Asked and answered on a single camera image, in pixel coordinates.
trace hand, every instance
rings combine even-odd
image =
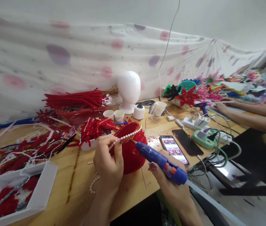
[[[162,149],[159,153],[165,156],[171,163],[179,166],[182,170],[186,171],[184,163],[169,155],[167,151]],[[191,199],[188,184],[174,184],[166,178],[163,170],[156,163],[149,163],[149,166],[149,170],[156,178],[161,191],[164,194],[165,198],[168,200],[169,204],[173,206],[178,213],[189,209],[191,204],[193,203],[193,200]]]
[[[116,193],[124,174],[124,159],[120,139],[114,145],[114,156],[111,157],[108,145],[115,142],[113,135],[101,136],[97,140],[93,163],[100,176],[99,190]]]
[[[228,109],[228,107],[225,104],[223,104],[223,103],[217,104],[219,102],[218,100],[213,100],[212,102],[215,102],[216,103],[216,105],[214,107],[217,108],[217,110],[220,113],[222,113],[224,115],[227,115],[228,114],[229,109]]]
[[[226,103],[227,105],[229,106],[232,106],[232,107],[238,107],[239,105],[239,102],[235,101],[233,98],[222,98],[220,101],[233,101],[232,103]]]

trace black flower decoration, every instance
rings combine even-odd
[[[181,86],[176,88],[176,86],[172,85],[171,88],[168,88],[168,87],[166,88],[164,92],[165,94],[163,97],[168,98],[168,99],[170,98],[169,101],[173,100],[176,96],[179,95],[180,91],[181,91]]]

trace red velvet basket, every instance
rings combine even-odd
[[[114,136],[121,138],[123,136],[128,135],[129,133],[133,133],[139,124],[137,122],[132,122],[126,126],[124,126],[120,131],[114,134]],[[140,141],[147,144],[147,139],[142,131],[142,129],[131,137],[131,139],[135,141]],[[131,141],[127,141],[122,144],[123,150],[123,158],[124,158],[124,174],[132,173],[138,169],[140,169],[145,163],[146,159],[139,154],[139,151],[135,149],[135,145]],[[111,149],[111,154],[114,155],[114,147]]]
[[[78,124],[83,124],[89,118],[103,118],[103,112],[107,110],[107,107],[98,107],[96,109],[85,109],[72,111],[67,107],[58,108],[57,114],[59,116],[65,117],[69,124],[74,126]]]

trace red plastic basket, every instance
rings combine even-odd
[[[103,112],[107,110],[107,107],[99,107],[97,109],[85,109],[85,110],[77,110],[72,111],[67,107],[58,108],[57,114],[65,117],[69,124],[78,125],[83,124],[89,118],[103,118]]]

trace glue gun nozzle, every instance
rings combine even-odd
[[[137,142],[135,140],[130,139],[130,141],[132,141],[133,144],[135,144],[135,145],[137,144]]]

